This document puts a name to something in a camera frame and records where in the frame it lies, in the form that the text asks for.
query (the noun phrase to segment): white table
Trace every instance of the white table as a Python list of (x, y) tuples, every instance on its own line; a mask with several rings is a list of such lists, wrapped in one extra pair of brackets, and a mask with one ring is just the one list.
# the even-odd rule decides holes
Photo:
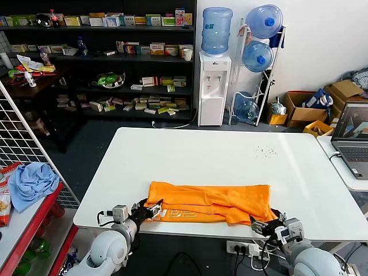
[[(317, 137), (317, 141), (321, 145), (327, 156), (336, 151), (336, 149), (331, 144), (331, 136), (319, 136)], [(333, 164), (336, 171), (338, 172), (341, 179), (344, 181), (349, 190), (368, 191), (368, 180), (356, 179), (349, 168), (346, 166), (342, 158), (335, 156), (331, 158), (331, 163)]]
[[(271, 207), (299, 218), (313, 241), (368, 240), (368, 223), (317, 140), (304, 133), (120, 128), (74, 217), (97, 227), (96, 215), (147, 197), (151, 181), (174, 185), (271, 185)], [(163, 223), (143, 233), (260, 239), (226, 223)]]

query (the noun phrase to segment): white wall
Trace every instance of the white wall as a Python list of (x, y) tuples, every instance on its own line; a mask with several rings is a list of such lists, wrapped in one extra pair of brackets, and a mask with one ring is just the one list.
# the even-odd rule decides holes
[[(5, 53), (10, 53), (10, 48), (9, 48), (9, 41), (7, 40), (4, 32), (0, 32), (0, 53), (5, 52)], [(13, 64), (13, 66), (17, 66), (19, 65), (19, 61), (18, 59), (10, 59), (11, 63)]]
[[(285, 49), (275, 65), (270, 99), (288, 90), (316, 90), (336, 81), (344, 72), (368, 66), (368, 0), (198, 0), (197, 54), (201, 50), (204, 8), (223, 6), (233, 10), (229, 39), (233, 59), (240, 19), (268, 3), (282, 10), (287, 26)], [(255, 80), (257, 74), (247, 72), (241, 82)]]

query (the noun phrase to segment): water jug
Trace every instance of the water jug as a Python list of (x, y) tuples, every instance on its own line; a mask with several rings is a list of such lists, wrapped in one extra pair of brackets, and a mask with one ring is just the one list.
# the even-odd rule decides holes
[(259, 39), (269, 39), (277, 34), (282, 26), (283, 15), (274, 5), (264, 5), (252, 9), (246, 18), (246, 24), (253, 35)]
[(262, 72), (271, 65), (273, 55), (270, 46), (252, 40), (244, 47), (243, 63), (252, 72)]
[(259, 108), (258, 105), (251, 99), (251, 95), (247, 92), (240, 92), (242, 95), (248, 97), (244, 98), (237, 94), (234, 102), (234, 114), (239, 122), (247, 124), (253, 124), (258, 118)]
[(229, 48), (232, 10), (227, 7), (208, 7), (203, 11), (202, 50), (221, 55)]

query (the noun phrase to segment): paper cup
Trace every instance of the paper cup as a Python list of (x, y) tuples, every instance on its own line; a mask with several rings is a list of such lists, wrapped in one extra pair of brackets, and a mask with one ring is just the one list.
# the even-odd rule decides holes
[(189, 62), (191, 60), (192, 54), (193, 54), (193, 50), (192, 49), (184, 49), (184, 60), (186, 62)]
[(3, 64), (6, 66), (6, 68), (14, 69), (12, 62), (10, 61), (6, 53), (0, 53), (0, 57), (2, 59)]

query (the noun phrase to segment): snack bag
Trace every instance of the snack bag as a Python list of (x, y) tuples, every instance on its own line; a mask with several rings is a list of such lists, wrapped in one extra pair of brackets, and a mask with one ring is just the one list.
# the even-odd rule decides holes
[(19, 165), (21, 165), (21, 162), (11, 164), (0, 170), (0, 174), (6, 177), (3, 182), (0, 182), (0, 227), (6, 226), (9, 223), (10, 208), (12, 204), (7, 180), (9, 179), (9, 175), (12, 174)]
[(10, 208), (10, 193), (7, 186), (7, 178), (0, 183), (0, 226), (6, 226), (9, 223)]

